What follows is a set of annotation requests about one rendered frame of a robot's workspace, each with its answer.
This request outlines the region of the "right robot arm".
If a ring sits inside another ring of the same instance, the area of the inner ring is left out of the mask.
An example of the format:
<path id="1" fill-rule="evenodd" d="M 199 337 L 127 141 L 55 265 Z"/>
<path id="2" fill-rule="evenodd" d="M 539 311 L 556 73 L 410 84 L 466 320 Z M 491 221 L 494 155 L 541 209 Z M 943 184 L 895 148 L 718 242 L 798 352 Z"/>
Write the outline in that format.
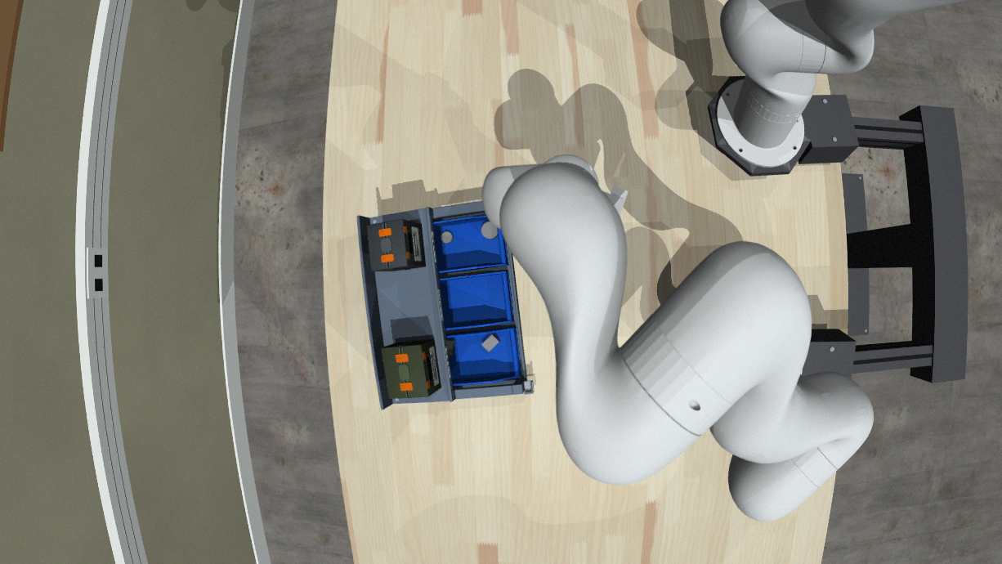
<path id="1" fill-rule="evenodd" d="M 865 68 L 874 51 L 872 29 L 888 19 L 967 1 L 728 0 L 720 31 L 745 79 L 720 95 L 720 134 L 748 163 L 788 163 L 801 150 L 801 113 L 814 95 L 816 73 Z"/>

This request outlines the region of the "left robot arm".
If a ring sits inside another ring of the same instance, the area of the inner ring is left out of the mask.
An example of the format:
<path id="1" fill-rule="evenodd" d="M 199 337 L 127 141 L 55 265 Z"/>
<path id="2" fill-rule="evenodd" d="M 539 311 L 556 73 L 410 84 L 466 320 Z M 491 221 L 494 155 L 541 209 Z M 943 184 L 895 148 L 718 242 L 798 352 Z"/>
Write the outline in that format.
<path id="1" fill-rule="evenodd" d="M 623 486 L 651 478 L 710 429 L 732 454 L 733 502 L 775 521 L 863 445 L 870 399 L 845 374 L 802 376 L 810 299 L 783 257 L 749 241 L 702 259 L 618 347 L 627 192 L 603 192 L 593 166 L 572 154 L 498 166 L 482 187 L 487 218 L 547 308 L 565 451 L 590 478 Z"/>

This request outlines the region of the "olive green case with orange latches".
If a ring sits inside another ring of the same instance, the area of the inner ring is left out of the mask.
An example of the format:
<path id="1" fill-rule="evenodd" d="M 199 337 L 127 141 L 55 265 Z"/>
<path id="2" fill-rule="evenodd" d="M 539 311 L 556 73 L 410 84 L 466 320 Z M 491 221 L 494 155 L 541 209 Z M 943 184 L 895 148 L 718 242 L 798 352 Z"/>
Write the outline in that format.
<path id="1" fill-rule="evenodd" d="M 435 339 L 396 342 L 381 351 L 389 399 L 428 398 L 441 389 Z"/>

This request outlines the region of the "dark grey case with orange latches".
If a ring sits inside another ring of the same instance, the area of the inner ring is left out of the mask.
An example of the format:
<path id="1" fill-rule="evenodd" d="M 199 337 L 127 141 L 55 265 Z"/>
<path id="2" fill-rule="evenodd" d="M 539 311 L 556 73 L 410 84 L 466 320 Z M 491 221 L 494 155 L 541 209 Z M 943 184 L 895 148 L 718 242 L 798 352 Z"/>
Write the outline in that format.
<path id="1" fill-rule="evenodd" d="M 367 225 L 371 271 L 400 271 L 425 267 L 422 225 L 396 219 Z"/>

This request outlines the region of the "blue open-front bin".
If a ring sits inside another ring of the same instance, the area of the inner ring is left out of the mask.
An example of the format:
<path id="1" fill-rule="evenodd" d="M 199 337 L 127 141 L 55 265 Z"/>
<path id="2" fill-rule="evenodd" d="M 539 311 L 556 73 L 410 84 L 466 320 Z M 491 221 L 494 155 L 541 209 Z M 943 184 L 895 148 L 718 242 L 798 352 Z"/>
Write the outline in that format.
<path id="1" fill-rule="evenodd" d="M 508 271 L 439 279 L 445 330 L 514 321 Z"/>
<path id="2" fill-rule="evenodd" d="M 495 239 L 481 234 L 481 226 L 487 222 L 486 215 L 432 222 L 438 274 L 508 266 L 507 245 L 500 228 Z M 452 243 L 442 243 L 445 231 L 453 234 Z"/>
<path id="3" fill-rule="evenodd" d="M 466 333 L 446 334 L 446 339 L 455 339 L 455 355 L 448 356 L 453 386 L 495 383 L 521 376 L 516 327 L 468 330 Z M 492 333 L 500 342 L 488 352 L 481 343 Z"/>

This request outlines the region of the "grey metal shelf rack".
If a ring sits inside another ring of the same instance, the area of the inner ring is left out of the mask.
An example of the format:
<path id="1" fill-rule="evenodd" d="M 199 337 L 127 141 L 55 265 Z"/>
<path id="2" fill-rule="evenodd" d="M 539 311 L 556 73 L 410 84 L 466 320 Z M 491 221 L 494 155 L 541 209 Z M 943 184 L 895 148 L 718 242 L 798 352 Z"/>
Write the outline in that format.
<path id="1" fill-rule="evenodd" d="M 380 401 L 381 410 L 393 404 L 490 398 L 491 396 L 518 395 L 523 394 L 523 392 L 525 392 L 525 395 L 534 394 L 533 379 L 532 381 L 527 381 L 526 376 L 515 268 L 513 256 L 508 245 L 508 266 L 477 268 L 477 270 L 457 271 L 450 272 L 449 274 L 438 274 L 437 272 L 437 257 L 432 222 L 463 217 L 477 217 L 477 215 L 486 215 L 482 201 L 439 206 L 439 208 L 429 208 L 427 206 L 426 208 L 411 210 L 411 212 L 378 215 L 378 217 L 356 215 L 360 264 L 362 265 L 362 280 L 365 295 L 365 314 L 367 315 L 369 345 L 371 345 L 378 388 L 378 401 Z M 367 225 L 377 225 L 377 223 L 381 222 L 390 222 L 393 219 L 407 219 L 407 221 L 422 225 L 425 267 L 400 271 L 371 271 L 371 268 L 369 268 L 368 235 L 367 228 L 365 227 Z M 445 330 L 438 277 L 439 279 L 444 279 L 444 277 L 493 274 L 493 272 L 500 271 L 508 271 L 509 274 L 514 321 L 501 325 L 491 325 L 490 327 Z M 495 383 L 471 383 L 471 385 L 452 386 L 446 334 L 468 332 L 468 330 L 507 327 L 516 327 L 521 361 L 521 377 L 503 379 L 503 381 Z M 393 345 L 396 342 L 409 342 L 415 341 L 415 339 L 417 341 L 419 339 L 435 339 L 441 389 L 433 392 L 428 398 L 389 399 L 389 396 L 387 396 L 387 382 L 384 364 L 382 363 L 381 348 Z M 459 389 L 460 387 L 464 387 L 464 389 Z"/>

